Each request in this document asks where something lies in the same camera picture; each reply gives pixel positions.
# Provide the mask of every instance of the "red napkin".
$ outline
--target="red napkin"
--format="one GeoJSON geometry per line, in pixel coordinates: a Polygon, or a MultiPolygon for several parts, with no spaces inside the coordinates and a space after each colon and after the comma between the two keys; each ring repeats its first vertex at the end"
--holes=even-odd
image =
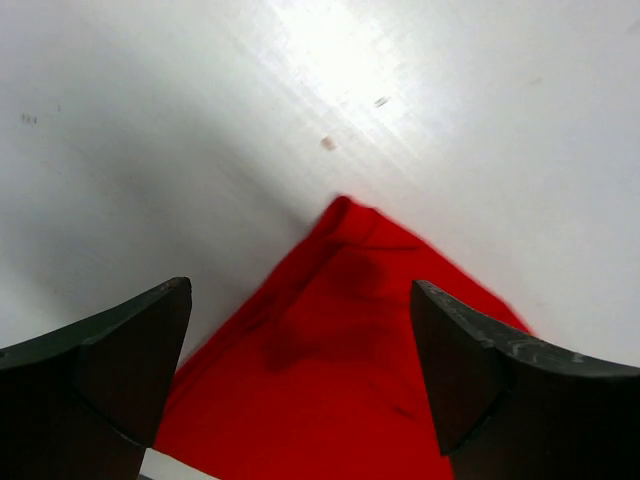
{"type": "Polygon", "coordinates": [[[376,210],[339,197],[177,373],[155,448],[234,479],[451,479],[411,322],[411,281],[524,329],[376,210]]]}

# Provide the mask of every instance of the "folded cloth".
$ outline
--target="folded cloth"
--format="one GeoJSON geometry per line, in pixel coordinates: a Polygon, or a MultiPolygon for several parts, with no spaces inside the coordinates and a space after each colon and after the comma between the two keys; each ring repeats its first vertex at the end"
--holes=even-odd
{"type": "Polygon", "coordinates": [[[224,480],[451,479],[411,330],[414,279],[524,329],[432,247],[339,197],[177,373],[155,448],[224,480]]]}

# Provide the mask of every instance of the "red fabric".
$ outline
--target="red fabric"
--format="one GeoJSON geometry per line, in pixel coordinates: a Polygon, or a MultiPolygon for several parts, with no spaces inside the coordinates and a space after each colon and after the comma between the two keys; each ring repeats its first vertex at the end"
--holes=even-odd
{"type": "Polygon", "coordinates": [[[374,209],[337,198],[177,373],[156,449],[234,479],[450,479],[409,319],[413,279],[524,329],[374,209]]]}

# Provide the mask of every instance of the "white surface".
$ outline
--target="white surface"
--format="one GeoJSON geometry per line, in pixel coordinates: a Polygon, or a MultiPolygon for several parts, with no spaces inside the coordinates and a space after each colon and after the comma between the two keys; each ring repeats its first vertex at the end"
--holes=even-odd
{"type": "Polygon", "coordinates": [[[639,19],[631,0],[1,0],[2,343],[188,275],[186,353],[346,192],[544,338],[640,365],[639,19]]]}
{"type": "Polygon", "coordinates": [[[150,480],[215,480],[163,453],[147,449],[140,473],[150,480]]]}

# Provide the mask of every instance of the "red cloth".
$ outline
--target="red cloth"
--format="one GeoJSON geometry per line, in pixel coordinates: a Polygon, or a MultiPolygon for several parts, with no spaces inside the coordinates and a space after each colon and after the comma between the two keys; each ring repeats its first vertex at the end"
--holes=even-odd
{"type": "Polygon", "coordinates": [[[177,373],[156,449],[234,479],[450,479],[409,318],[413,279],[523,329],[374,209],[337,198],[177,373]]]}

